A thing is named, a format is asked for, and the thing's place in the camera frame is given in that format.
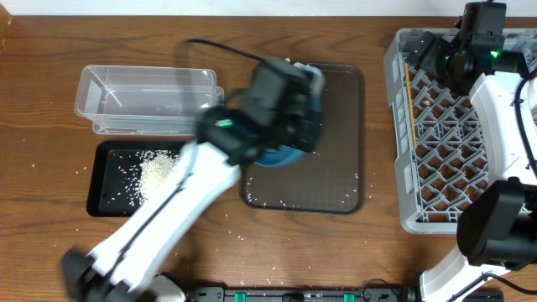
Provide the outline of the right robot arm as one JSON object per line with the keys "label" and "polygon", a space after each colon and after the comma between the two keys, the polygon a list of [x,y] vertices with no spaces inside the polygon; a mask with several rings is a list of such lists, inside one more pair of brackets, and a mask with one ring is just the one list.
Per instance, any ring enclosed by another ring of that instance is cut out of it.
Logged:
{"label": "right robot arm", "polygon": [[482,127],[488,187],[461,214],[456,246],[403,301],[462,301],[489,279],[531,295],[505,274],[536,263],[536,71],[507,50],[507,6],[467,3],[448,42],[425,32],[406,61],[468,96]]}

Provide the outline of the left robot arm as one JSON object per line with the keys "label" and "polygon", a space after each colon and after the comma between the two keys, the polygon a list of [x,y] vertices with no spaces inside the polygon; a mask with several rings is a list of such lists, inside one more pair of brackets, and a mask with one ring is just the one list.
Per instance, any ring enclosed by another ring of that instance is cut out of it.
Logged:
{"label": "left robot arm", "polygon": [[310,153],[321,135],[322,71],[278,58],[262,59],[251,84],[227,95],[237,107],[206,109],[193,140],[180,150],[159,192],[89,253],[70,249],[60,260],[75,301],[183,301],[159,276],[173,247],[197,218],[241,178],[242,167],[273,154]]}

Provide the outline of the dark blue plate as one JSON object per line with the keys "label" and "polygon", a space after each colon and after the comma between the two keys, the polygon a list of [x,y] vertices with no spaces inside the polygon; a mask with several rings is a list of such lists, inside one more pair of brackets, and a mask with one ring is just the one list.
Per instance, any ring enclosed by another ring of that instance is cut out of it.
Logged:
{"label": "dark blue plate", "polygon": [[[319,114],[319,126],[316,129],[313,142],[315,147],[321,137],[322,106],[319,96],[314,97],[313,107]],[[278,149],[268,148],[265,150],[263,156],[255,162],[255,164],[265,168],[285,166],[299,160],[305,155],[305,153],[306,151],[292,148],[287,145],[282,145]]]}

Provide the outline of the white tissue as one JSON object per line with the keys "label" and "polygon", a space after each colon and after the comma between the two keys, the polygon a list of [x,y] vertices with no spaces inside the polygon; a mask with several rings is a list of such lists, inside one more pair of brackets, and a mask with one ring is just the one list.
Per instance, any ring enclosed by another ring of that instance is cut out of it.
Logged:
{"label": "white tissue", "polygon": [[309,64],[302,64],[300,62],[293,63],[291,58],[286,58],[285,61],[304,71],[310,77],[310,92],[313,96],[321,95],[326,83],[326,78],[320,69]]}

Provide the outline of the pile of white rice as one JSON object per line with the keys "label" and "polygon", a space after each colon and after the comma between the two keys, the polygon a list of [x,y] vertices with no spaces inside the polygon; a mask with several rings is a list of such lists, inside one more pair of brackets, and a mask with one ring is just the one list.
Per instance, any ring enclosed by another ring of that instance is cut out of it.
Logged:
{"label": "pile of white rice", "polygon": [[169,150],[127,150],[116,159],[121,184],[115,199],[125,197],[130,207],[141,206],[156,194],[179,155]]}

